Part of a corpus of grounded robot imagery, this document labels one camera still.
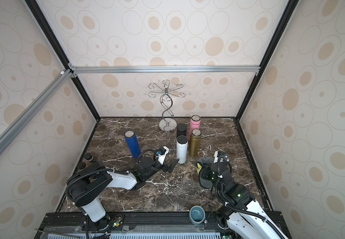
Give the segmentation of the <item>grey yellow cleaning cloth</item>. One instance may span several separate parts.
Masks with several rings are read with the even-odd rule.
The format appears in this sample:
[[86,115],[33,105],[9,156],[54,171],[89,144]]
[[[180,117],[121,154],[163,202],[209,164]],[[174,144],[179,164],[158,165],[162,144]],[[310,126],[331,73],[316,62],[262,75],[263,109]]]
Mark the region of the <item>grey yellow cleaning cloth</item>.
[[199,185],[204,189],[209,189],[213,186],[214,173],[211,169],[213,163],[213,157],[202,157],[196,162]]

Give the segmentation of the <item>white thermos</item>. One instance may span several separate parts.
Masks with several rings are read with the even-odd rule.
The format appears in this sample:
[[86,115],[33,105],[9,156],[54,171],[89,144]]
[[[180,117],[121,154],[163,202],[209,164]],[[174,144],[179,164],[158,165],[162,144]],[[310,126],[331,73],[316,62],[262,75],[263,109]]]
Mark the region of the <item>white thermos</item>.
[[180,135],[176,139],[176,158],[179,164],[185,164],[187,158],[188,138]]

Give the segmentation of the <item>blue thermos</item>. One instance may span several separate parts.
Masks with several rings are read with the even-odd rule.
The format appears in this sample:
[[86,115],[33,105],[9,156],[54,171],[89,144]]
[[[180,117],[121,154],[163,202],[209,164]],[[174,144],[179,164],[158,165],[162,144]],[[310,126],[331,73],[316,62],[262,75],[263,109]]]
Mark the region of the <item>blue thermos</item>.
[[133,130],[127,130],[124,133],[125,141],[129,147],[132,157],[138,159],[141,155],[141,149],[138,143],[137,135]]

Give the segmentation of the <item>black thermos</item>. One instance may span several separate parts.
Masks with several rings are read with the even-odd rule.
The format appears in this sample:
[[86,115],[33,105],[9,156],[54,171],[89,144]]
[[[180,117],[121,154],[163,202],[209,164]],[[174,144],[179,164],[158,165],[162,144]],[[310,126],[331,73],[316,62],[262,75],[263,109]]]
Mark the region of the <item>black thermos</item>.
[[176,127],[176,137],[187,135],[187,125],[184,123],[179,123]]

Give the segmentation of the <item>gold thermos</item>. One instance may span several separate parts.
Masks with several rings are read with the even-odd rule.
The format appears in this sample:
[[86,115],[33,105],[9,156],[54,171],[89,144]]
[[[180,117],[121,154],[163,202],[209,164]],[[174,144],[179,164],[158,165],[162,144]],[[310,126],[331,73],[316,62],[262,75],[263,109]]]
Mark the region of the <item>gold thermos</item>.
[[195,157],[198,155],[200,142],[202,139],[202,131],[200,129],[193,129],[190,136],[189,155]]

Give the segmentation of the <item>pink thermos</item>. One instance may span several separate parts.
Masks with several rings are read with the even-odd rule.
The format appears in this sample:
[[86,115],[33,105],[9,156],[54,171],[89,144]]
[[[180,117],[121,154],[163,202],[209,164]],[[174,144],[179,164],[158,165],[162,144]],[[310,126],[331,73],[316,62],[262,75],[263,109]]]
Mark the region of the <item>pink thermos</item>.
[[188,139],[191,138],[191,133],[194,129],[199,129],[201,123],[201,117],[199,115],[192,115],[190,118],[190,125],[188,130]]

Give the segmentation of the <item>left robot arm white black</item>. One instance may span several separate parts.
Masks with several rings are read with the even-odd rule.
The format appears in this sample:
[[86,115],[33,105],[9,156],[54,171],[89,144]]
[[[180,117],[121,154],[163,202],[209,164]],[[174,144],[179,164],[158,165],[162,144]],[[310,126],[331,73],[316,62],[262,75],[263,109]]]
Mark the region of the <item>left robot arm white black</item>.
[[137,164],[136,169],[121,172],[104,166],[102,162],[95,162],[69,178],[65,194],[84,215],[97,223],[107,215],[98,199],[105,188],[138,190],[160,170],[173,172],[177,163],[178,160],[171,165],[160,164],[158,160],[145,157]]

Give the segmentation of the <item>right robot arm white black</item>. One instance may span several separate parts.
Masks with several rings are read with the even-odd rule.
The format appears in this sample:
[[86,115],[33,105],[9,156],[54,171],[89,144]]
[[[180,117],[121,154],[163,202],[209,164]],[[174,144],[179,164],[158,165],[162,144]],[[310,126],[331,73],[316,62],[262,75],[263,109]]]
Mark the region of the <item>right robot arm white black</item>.
[[236,183],[229,166],[198,166],[200,185],[213,189],[223,204],[215,213],[218,226],[236,232],[243,239],[287,239],[244,185]]

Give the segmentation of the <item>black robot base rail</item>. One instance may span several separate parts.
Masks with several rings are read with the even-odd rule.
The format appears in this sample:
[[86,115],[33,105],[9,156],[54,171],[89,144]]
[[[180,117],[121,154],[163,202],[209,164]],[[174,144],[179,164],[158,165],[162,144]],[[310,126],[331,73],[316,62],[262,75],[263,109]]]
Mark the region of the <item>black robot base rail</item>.
[[[109,213],[110,225],[120,219],[119,226],[112,234],[120,233],[219,233],[221,238],[240,239],[236,232],[221,228],[215,220],[214,213],[206,212],[205,220],[196,226],[189,220],[188,212],[120,212]],[[65,238],[86,238],[89,232],[91,238],[106,231],[98,227],[82,213],[48,213],[45,215],[38,229],[35,230],[36,239],[45,239],[51,236]]]

